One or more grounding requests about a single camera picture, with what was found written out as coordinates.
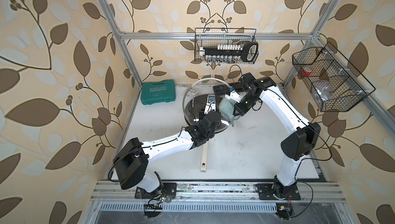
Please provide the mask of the green fluffy cloth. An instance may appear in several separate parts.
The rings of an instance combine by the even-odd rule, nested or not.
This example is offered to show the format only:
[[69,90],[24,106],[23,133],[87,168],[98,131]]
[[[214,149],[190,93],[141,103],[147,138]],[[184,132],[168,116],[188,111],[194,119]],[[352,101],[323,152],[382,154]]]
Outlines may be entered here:
[[224,98],[219,104],[219,113],[225,121],[229,122],[231,126],[234,126],[234,121],[240,118],[240,115],[234,115],[236,103],[237,102],[232,99]]

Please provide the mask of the glass pot lid cream handle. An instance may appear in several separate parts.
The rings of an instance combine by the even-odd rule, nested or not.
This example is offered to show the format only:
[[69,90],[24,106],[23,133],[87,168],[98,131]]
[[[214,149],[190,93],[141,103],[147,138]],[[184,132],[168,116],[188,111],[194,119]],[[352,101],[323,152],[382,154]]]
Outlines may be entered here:
[[182,108],[187,124],[192,125],[211,112],[221,115],[221,124],[216,132],[234,126],[234,101],[227,98],[234,89],[218,78],[204,78],[196,81],[184,93]]

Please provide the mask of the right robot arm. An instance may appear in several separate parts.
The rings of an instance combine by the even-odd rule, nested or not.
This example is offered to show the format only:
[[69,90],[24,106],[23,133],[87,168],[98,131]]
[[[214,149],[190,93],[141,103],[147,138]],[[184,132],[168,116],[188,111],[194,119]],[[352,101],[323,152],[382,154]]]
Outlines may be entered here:
[[308,159],[317,143],[320,125],[309,122],[285,97],[270,77],[256,79],[252,74],[243,74],[239,79],[246,95],[234,105],[234,115],[244,116],[258,101],[265,103],[280,119],[289,136],[281,142],[283,161],[275,184],[281,188],[294,186],[298,169],[304,159]]

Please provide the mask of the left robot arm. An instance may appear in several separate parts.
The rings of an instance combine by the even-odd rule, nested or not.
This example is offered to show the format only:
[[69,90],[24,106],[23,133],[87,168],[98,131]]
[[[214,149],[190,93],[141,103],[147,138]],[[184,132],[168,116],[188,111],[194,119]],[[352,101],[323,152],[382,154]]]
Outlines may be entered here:
[[112,169],[118,178],[116,182],[123,190],[136,186],[147,193],[159,194],[164,184],[158,172],[154,175],[147,172],[149,163],[204,145],[214,137],[221,124],[221,114],[211,111],[198,122],[182,127],[176,135],[147,142],[130,139],[113,160]]

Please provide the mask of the black socket holder tool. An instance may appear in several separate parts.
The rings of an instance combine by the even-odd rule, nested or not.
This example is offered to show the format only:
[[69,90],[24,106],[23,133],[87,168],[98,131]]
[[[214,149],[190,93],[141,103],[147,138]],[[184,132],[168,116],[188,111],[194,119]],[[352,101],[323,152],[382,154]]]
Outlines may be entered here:
[[257,42],[219,44],[217,47],[200,47],[197,55],[210,63],[253,64],[259,55]]

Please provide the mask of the green tool case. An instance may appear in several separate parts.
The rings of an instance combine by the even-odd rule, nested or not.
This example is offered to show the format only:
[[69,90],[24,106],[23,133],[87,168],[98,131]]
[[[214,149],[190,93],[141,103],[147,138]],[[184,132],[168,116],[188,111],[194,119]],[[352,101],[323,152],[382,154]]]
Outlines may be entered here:
[[176,100],[174,80],[143,83],[141,102],[143,105],[151,105]]

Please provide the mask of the clear plastic bag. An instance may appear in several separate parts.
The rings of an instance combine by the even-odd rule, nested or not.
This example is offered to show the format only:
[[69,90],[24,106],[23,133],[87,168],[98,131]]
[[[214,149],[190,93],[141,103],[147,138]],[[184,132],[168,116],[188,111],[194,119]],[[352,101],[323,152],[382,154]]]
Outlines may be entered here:
[[317,80],[313,86],[322,101],[328,101],[333,98],[332,89],[328,80]]

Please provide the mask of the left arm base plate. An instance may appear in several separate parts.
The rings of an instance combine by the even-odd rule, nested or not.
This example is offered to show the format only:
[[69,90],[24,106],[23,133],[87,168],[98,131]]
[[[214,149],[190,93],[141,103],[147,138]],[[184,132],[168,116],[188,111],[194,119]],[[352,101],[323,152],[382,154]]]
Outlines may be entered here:
[[165,182],[161,184],[153,192],[148,193],[142,188],[137,187],[135,192],[135,199],[164,199],[171,201],[175,199],[177,193],[177,184],[173,182]]

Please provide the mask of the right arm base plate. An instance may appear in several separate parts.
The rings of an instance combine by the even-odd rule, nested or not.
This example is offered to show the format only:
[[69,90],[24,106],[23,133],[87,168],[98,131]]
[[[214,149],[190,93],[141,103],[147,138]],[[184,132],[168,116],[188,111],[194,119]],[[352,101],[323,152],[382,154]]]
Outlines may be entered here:
[[286,187],[280,183],[257,184],[255,187],[260,200],[301,200],[296,183]]

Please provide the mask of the aluminium front rail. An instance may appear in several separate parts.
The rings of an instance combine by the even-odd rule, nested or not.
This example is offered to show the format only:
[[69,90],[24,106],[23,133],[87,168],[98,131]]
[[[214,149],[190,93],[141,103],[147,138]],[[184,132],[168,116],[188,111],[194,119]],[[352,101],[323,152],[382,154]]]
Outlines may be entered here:
[[291,202],[291,203],[346,203],[337,183],[299,182],[289,197],[277,199],[270,182],[225,181],[165,181],[165,188],[151,195],[138,187],[121,189],[118,183],[97,182],[92,201],[139,201],[162,196],[174,202]]

